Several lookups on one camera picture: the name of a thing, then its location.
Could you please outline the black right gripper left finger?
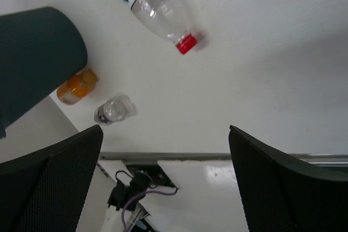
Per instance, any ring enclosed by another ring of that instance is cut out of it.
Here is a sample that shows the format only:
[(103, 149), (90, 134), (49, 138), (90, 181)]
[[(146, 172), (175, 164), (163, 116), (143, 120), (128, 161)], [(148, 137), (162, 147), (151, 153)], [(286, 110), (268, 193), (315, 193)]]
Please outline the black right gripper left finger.
[(76, 231), (102, 141), (94, 125), (1, 163), (1, 231)]

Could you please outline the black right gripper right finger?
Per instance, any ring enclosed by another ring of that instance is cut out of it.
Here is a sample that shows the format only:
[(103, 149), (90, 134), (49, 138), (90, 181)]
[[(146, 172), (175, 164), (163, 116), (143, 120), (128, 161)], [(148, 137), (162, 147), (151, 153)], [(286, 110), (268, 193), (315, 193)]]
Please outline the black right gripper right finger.
[(316, 166), (231, 126), (229, 147), (249, 231), (347, 231), (347, 173)]

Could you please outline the red cap clear bottle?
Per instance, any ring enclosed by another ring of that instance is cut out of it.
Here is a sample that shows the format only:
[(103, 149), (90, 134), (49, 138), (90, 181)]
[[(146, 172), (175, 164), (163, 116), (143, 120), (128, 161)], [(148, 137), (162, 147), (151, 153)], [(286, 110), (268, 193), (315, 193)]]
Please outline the red cap clear bottle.
[(194, 48), (198, 40), (189, 30), (181, 0), (122, 0), (132, 14), (153, 34), (174, 44), (181, 54)]

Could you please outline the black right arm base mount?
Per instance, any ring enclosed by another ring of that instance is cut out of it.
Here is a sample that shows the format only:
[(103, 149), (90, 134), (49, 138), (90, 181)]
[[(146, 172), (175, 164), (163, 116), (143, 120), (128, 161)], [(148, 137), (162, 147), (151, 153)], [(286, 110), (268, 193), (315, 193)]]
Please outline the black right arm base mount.
[[(130, 164), (126, 168), (128, 172), (117, 171), (115, 173), (116, 186), (108, 199), (108, 206), (116, 207), (117, 211), (123, 209), (132, 197), (141, 192), (158, 187), (175, 188), (174, 183), (158, 164)], [(120, 173), (130, 178), (128, 185), (118, 178)]]

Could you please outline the orange juice bottle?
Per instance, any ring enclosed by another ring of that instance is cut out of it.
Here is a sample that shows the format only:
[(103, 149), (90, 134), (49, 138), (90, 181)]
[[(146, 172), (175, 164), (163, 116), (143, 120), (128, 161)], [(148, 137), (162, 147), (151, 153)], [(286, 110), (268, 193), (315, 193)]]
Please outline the orange juice bottle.
[(75, 74), (57, 88), (57, 98), (66, 105), (74, 105), (94, 90), (98, 82), (92, 70)]

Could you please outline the clear Pepsi bottle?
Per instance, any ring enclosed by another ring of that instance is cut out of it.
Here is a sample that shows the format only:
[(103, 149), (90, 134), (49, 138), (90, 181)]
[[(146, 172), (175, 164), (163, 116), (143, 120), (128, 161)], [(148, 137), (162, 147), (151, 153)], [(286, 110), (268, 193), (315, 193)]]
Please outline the clear Pepsi bottle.
[(99, 124), (110, 125), (122, 122), (137, 113), (138, 110), (131, 99), (125, 94), (118, 93), (96, 109), (94, 120)]

